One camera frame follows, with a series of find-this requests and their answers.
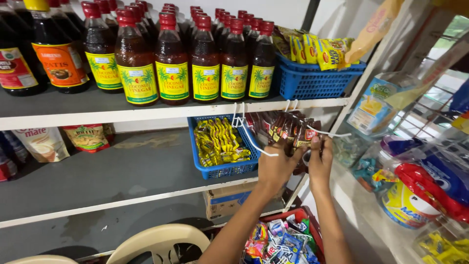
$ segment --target gray shelf surface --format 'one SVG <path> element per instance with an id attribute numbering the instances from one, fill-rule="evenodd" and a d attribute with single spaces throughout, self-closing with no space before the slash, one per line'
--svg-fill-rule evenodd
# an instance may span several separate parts
<path id="1" fill-rule="evenodd" d="M 137 147 L 148 140 L 153 143 Z M 113 147 L 122 143 L 129 148 Z M 1 182 L 0 221 L 257 177 L 253 171 L 204 180 L 194 166 L 187 129 L 118 134 L 113 146 L 56 163 L 32 162 L 22 178 Z"/>
<path id="2" fill-rule="evenodd" d="M 272 201 L 264 212 L 282 208 L 282 202 Z M 194 193 L 17 225 L 0 229 L 0 263 L 41 253 L 76 259 L 114 250 L 129 237 L 157 225 L 207 228 L 229 219 L 207 220 L 202 193 Z"/>
<path id="3" fill-rule="evenodd" d="M 285 101 L 279 95 L 272 95 L 262 102 Z M 259 101 L 245 100 L 245 103 L 255 103 Z M 223 105 L 233 104 L 231 102 L 222 101 L 220 97 L 215 103 L 200 104 L 189 101 L 184 107 L 203 106 L 203 105 Z M 129 104 L 125 100 L 125 95 L 107 94 L 96 87 L 92 82 L 91 87 L 77 94 L 59 93 L 54 86 L 49 85 L 48 89 L 38 95 L 28 97 L 14 97 L 8 95 L 3 89 L 0 91 L 0 118 L 16 117 L 16 116 L 42 116 L 57 114 L 75 114 L 75 113 L 93 113 L 108 112 L 122 110 L 139 110 L 139 109 L 168 109 L 177 106 L 168 106 L 162 102 L 157 102 L 149 107 L 137 107 Z"/>

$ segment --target hand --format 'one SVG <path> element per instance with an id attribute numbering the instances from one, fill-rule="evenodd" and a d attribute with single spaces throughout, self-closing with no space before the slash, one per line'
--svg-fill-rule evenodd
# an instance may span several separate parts
<path id="1" fill-rule="evenodd" d="M 283 138 L 280 138 L 277 143 L 264 148 L 267 153 L 277 153 L 278 156 L 270 157 L 261 153 L 259 158 L 258 186 L 267 188 L 272 197 L 290 179 L 293 170 L 306 152 L 306 148 L 298 148 L 293 157 L 287 157 L 285 155 L 286 147 L 287 143 Z"/>
<path id="2" fill-rule="evenodd" d="M 323 139 L 324 148 L 322 157 L 319 157 L 321 140 L 319 140 L 318 136 L 314 136 L 311 140 L 311 158 L 308 168 L 310 172 L 310 189 L 313 195 L 318 192 L 330 192 L 329 180 L 333 159 L 332 139 L 325 135 Z"/>

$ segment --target orange label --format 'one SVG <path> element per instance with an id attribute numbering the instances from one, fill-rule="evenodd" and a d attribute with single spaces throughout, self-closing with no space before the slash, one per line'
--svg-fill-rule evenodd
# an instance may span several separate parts
<path id="1" fill-rule="evenodd" d="M 90 79 L 83 68 L 80 54 L 71 43 L 40 45 L 32 43 L 51 84 L 58 87 L 77 86 Z"/>

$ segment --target blue plastic basket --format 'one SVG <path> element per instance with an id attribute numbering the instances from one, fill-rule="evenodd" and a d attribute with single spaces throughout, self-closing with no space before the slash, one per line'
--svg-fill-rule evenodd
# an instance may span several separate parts
<path id="1" fill-rule="evenodd" d="M 290 100 L 337 98 L 350 81 L 362 75 L 366 68 L 366 64 L 360 62 L 341 71 L 321 71 L 317 64 L 300 64 L 281 55 L 278 57 L 281 78 L 278 76 L 277 85 L 280 86 L 280 94 Z"/>
<path id="2" fill-rule="evenodd" d="M 256 169 L 257 160 L 261 156 L 260 151 L 252 146 L 251 142 L 249 142 L 248 135 L 244 131 L 243 128 L 238 127 L 238 133 L 241 136 L 244 145 L 251 151 L 251 155 L 249 156 L 250 160 L 242 161 L 242 162 L 235 162 L 235 163 L 228 163 L 224 165 L 215 165 L 210 167 L 204 167 L 200 164 L 199 161 L 199 153 L 197 150 L 196 139 L 194 137 L 194 128 L 197 127 L 197 121 L 199 120 L 209 120 L 220 118 L 223 119 L 226 117 L 230 122 L 233 120 L 233 115 L 217 115 L 217 116 L 194 116 L 188 117 L 187 122 L 189 124 L 189 133 L 190 133 L 190 142 L 192 143 L 192 154 L 194 156 L 194 164 L 196 168 L 202 172 L 202 176 L 204 179 L 213 179 L 213 178 L 220 178 L 220 177 L 227 177 L 235 174 L 242 174 L 253 171 Z"/>

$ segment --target beige plastic chair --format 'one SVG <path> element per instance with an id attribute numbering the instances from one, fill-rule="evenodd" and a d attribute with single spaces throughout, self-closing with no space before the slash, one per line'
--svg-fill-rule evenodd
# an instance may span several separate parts
<path id="1" fill-rule="evenodd" d="M 20 258 L 5 264 L 78 264 L 75 260 L 57 255 L 39 255 Z"/>
<path id="2" fill-rule="evenodd" d="M 109 257 L 106 264 L 127 264 L 141 253 L 150 251 L 155 264 L 171 264 L 169 251 L 173 263 L 177 263 L 177 255 L 174 249 L 176 243 L 191 243 L 204 252 L 210 240 L 204 233 L 191 225 L 167 224 L 159 225 L 141 231 L 124 241 Z"/>

